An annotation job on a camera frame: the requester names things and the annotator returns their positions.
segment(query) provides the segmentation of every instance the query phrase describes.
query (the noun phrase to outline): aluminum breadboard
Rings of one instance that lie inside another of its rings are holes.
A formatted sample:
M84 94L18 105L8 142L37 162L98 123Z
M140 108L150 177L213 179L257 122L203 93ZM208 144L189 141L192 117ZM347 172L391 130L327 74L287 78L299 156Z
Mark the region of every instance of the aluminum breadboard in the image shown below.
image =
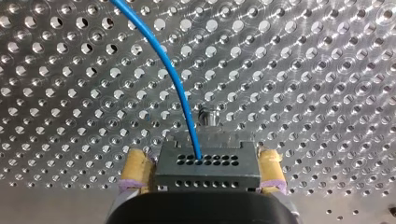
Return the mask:
M307 216L395 220L395 2L129 2L195 116L214 106L224 129L282 153ZM107 0L1 0L0 43L2 186L115 188L129 146L155 156L186 129L163 64Z

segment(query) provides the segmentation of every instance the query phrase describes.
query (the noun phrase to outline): blue wire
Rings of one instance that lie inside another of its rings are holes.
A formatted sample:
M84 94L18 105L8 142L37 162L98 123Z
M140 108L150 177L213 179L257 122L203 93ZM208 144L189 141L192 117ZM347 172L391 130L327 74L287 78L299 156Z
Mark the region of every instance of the blue wire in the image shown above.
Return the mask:
M116 6L134 24L134 26L136 26L136 28L140 31L140 33L142 33L142 35L148 40L150 45L157 52L161 61L163 61L163 65L165 65L166 70L168 70L168 73L175 85L178 98L180 99L181 102L181 107L183 109L184 116L186 117L187 127L189 128L192 146L194 147L195 158L197 160L200 160L202 158L202 155L201 155L200 145L198 142L198 136L194 129L194 122L192 120L189 102L187 101L186 95L184 94L183 86L181 85L180 79L178 78L176 69L172 65L166 53L163 51L163 48L161 48L161 45L158 42L157 38L155 38L154 34L147 27L147 25L137 16L134 10L131 9L124 2L124 0L111 0L111 3L113 3L113 5Z

